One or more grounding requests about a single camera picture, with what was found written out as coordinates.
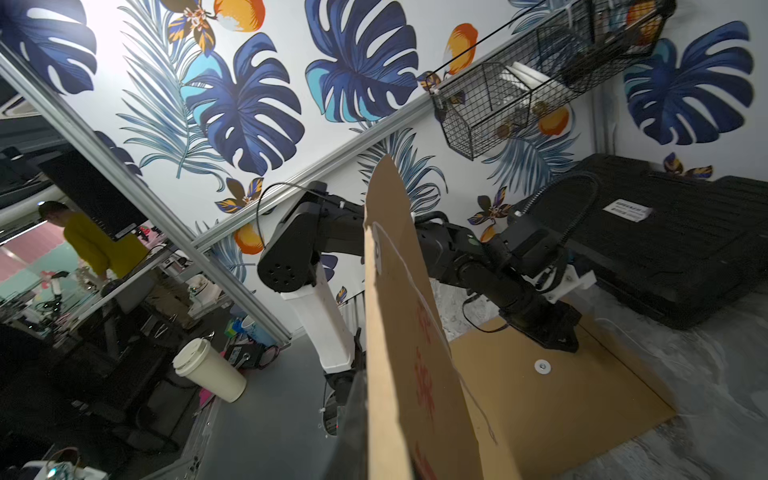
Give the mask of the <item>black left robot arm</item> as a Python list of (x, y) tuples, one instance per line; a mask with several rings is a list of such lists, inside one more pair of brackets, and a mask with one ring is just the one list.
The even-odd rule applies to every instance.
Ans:
[[(363, 256), (363, 223), (362, 206), (329, 194), (325, 183), (315, 181), (278, 222), (257, 265), (262, 283), (293, 302), (333, 389), (352, 383), (365, 367), (365, 355), (360, 334), (343, 325), (322, 257)], [(487, 242), (440, 211), (416, 216), (414, 226), (418, 257), (430, 278), (486, 297), (507, 326), (545, 349), (578, 351), (575, 328), (581, 315), (562, 298), (593, 285), (595, 275), (580, 274), (572, 265), (566, 248), (571, 227), (553, 233), (526, 208)]]

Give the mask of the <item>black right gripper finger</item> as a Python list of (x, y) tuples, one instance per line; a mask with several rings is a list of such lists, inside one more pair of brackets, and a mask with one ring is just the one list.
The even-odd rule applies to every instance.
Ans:
[(368, 384), (365, 370), (354, 377), (336, 446), (324, 479), (368, 478)]

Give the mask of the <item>brown kraft file bag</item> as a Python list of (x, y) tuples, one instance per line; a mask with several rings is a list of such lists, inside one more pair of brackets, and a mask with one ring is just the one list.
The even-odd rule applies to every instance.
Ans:
[(364, 204), (368, 476), (481, 479), (480, 449), (390, 156)]
[(487, 479), (551, 479), (676, 415), (669, 389), (617, 335), (587, 316), (576, 353), (513, 330), (450, 343)]

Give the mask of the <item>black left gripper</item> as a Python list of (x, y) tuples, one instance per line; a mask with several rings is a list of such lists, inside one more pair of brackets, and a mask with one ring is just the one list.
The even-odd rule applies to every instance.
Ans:
[(579, 349), (575, 328), (582, 314), (570, 304), (535, 299), (524, 307), (501, 308), (500, 316), (544, 349), (563, 352)]

